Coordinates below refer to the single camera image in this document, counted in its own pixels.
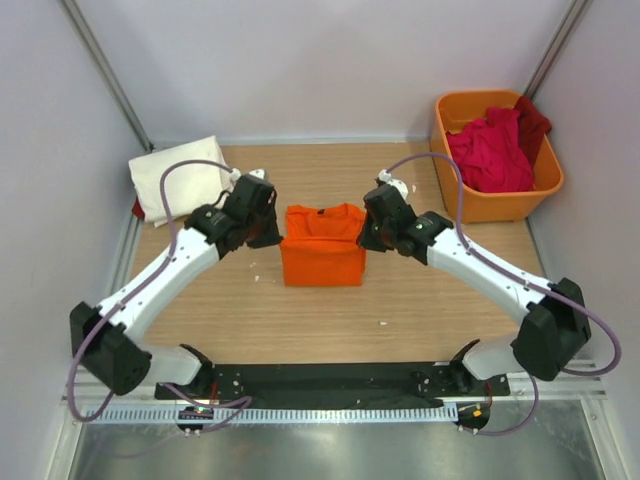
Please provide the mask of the aluminium frame post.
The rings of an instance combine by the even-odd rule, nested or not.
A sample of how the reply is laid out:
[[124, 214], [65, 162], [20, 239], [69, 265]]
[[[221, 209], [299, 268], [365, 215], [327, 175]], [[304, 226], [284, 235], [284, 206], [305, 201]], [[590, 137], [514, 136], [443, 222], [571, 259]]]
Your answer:
[[124, 117], [130, 130], [144, 152], [150, 153], [154, 145], [146, 133], [141, 120], [135, 112], [125, 90], [104, 53], [91, 26], [86, 20], [78, 3], [74, 0], [60, 0], [59, 5], [69, 20], [72, 29], [78, 36], [91, 62], [96, 67], [116, 107]]
[[593, 0], [573, 0], [534, 70], [523, 95], [534, 100], [589, 11]]

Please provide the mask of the right aluminium frame post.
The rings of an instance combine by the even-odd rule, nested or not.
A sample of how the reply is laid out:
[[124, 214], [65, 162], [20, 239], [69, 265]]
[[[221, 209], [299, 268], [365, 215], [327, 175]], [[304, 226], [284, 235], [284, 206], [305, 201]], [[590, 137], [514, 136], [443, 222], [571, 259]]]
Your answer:
[[534, 70], [523, 95], [534, 100], [589, 11], [593, 0], [573, 0]]

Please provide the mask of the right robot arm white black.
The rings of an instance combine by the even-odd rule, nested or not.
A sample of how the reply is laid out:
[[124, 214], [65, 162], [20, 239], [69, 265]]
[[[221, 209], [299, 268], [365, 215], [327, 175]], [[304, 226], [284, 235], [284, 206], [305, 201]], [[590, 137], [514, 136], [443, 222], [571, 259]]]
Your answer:
[[500, 306], [518, 325], [514, 335], [472, 341], [456, 356], [452, 387], [472, 396], [487, 379], [526, 372], [552, 381], [591, 338], [580, 287], [521, 271], [460, 235], [445, 217], [414, 212], [400, 191], [380, 185], [364, 197], [365, 225], [359, 244], [372, 251], [395, 250], [447, 272]]

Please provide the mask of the left aluminium frame post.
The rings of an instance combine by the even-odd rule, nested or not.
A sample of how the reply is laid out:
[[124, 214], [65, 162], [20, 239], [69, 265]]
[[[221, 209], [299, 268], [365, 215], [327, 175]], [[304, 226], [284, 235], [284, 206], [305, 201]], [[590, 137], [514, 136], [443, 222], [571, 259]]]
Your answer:
[[74, 0], [60, 0], [59, 5], [69, 20], [72, 29], [78, 36], [91, 62], [96, 67], [116, 107], [124, 117], [130, 130], [144, 152], [150, 153], [154, 145], [146, 133], [141, 120], [135, 112], [125, 90], [104, 53], [91, 26], [86, 20], [78, 3]]

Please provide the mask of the magenta t shirt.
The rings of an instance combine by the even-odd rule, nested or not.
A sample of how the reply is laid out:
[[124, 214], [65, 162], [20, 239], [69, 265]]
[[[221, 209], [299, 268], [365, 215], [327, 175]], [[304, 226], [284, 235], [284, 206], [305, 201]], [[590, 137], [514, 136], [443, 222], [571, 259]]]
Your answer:
[[459, 133], [446, 133], [466, 186], [489, 194], [533, 189], [533, 169], [518, 143], [519, 116], [514, 109], [490, 107], [485, 118], [467, 123]]

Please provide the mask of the orange t shirt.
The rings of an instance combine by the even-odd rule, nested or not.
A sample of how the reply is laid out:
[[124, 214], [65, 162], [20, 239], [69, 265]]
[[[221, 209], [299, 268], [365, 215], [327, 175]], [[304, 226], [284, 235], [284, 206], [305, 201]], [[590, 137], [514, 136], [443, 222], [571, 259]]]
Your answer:
[[355, 287], [362, 284], [366, 251], [357, 239], [365, 213], [352, 204], [287, 208], [280, 243], [284, 284], [290, 287]]

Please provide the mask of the folded white t shirt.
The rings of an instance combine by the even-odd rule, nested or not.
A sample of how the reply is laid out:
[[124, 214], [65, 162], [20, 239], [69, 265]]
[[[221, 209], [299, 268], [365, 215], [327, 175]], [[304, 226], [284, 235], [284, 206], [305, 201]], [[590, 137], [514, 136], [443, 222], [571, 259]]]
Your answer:
[[[159, 150], [128, 162], [138, 203], [147, 223], [155, 227], [167, 223], [160, 179], [169, 167], [185, 160], [208, 160], [227, 167], [215, 136]], [[230, 189], [230, 176], [229, 171], [203, 164], [185, 165], [172, 171], [165, 180], [165, 195], [172, 217], [188, 215], [203, 204], [213, 203], [224, 189]]]

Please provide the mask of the folded red shirt under white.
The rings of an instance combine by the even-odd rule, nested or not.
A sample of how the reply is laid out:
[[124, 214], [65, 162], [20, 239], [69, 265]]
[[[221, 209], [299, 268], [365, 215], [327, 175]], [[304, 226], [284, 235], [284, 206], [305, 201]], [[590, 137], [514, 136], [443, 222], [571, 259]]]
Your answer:
[[136, 218], [138, 218], [140, 220], [144, 220], [145, 219], [145, 213], [144, 213], [144, 211], [143, 211], [138, 199], [136, 199], [134, 201], [134, 204], [132, 206], [131, 212]]

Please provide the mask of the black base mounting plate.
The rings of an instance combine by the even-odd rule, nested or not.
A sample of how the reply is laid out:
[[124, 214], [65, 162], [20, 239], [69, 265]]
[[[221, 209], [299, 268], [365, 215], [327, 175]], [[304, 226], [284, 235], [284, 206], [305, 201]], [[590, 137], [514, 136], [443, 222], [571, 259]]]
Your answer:
[[459, 363], [437, 362], [218, 364], [177, 389], [222, 403], [249, 396], [252, 408], [274, 410], [437, 408], [445, 398], [510, 394], [505, 376], [476, 380]]

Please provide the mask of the dark red t shirt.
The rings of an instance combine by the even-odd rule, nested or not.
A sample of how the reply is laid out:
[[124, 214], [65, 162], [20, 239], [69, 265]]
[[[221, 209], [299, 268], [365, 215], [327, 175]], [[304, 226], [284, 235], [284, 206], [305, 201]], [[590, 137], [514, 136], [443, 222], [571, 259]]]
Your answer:
[[552, 124], [526, 96], [519, 97], [514, 110], [519, 113], [518, 145], [533, 167], [545, 136], [552, 130]]

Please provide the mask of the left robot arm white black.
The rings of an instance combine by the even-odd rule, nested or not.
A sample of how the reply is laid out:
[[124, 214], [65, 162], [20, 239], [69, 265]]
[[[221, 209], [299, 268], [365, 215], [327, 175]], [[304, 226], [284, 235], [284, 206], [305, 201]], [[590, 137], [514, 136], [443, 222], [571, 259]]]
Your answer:
[[146, 331], [171, 301], [229, 253], [277, 245], [277, 193], [263, 169], [240, 175], [224, 204], [198, 207], [171, 244], [142, 272], [92, 307], [70, 314], [72, 351], [81, 365], [118, 396], [141, 385], [172, 384], [199, 400], [214, 382], [212, 362], [192, 346], [154, 347]]

